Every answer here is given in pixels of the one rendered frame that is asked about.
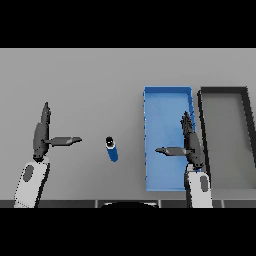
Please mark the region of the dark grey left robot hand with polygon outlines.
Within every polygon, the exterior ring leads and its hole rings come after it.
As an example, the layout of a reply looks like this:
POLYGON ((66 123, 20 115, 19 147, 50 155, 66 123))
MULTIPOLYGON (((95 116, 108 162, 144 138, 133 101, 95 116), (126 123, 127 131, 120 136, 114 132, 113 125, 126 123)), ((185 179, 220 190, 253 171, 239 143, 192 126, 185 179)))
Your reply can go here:
POLYGON ((37 123, 33 137, 33 160, 42 162, 49 147, 71 146, 81 142, 81 137, 50 137, 51 109, 46 102, 42 109, 41 119, 37 123))

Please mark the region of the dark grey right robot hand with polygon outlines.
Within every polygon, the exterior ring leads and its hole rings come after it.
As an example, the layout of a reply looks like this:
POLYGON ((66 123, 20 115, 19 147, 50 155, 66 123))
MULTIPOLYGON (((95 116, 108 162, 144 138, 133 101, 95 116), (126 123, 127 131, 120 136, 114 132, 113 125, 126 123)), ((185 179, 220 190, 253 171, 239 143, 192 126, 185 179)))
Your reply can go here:
POLYGON ((195 170, 201 169, 204 166, 202 150, 198 135, 193 129, 192 119, 187 111, 184 112, 180 123, 184 137, 184 147, 161 147, 156 148, 155 151, 165 156, 185 156, 187 162, 195 170))

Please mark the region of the blue bin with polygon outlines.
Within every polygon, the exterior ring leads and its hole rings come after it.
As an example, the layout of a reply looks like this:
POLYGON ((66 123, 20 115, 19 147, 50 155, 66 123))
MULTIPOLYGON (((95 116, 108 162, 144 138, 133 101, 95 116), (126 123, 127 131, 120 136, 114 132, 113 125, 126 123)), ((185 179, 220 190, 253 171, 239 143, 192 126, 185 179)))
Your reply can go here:
POLYGON ((145 86, 144 155, 147 192, 184 191, 185 156, 165 156, 157 148, 184 147, 181 119, 188 112, 196 129, 190 86, 145 86))

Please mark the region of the dark grey bin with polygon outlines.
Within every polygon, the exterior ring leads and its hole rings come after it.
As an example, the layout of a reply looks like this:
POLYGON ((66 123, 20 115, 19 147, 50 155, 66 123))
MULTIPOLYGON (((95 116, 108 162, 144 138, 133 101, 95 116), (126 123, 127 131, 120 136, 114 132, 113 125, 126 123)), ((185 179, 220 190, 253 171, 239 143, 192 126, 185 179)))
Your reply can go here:
POLYGON ((197 96, 212 188, 256 189, 256 129, 248 88, 201 87, 197 96))

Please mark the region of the blue pipe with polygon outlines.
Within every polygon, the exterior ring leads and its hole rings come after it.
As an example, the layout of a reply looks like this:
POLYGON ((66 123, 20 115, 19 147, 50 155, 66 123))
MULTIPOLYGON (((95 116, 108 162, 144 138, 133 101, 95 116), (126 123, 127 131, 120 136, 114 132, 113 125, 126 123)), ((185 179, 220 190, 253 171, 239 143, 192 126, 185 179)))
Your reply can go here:
POLYGON ((107 153, 109 155, 110 160, 112 162, 117 162, 118 161, 117 147, 114 139, 111 136, 108 136, 106 138, 106 149, 107 149, 107 153))

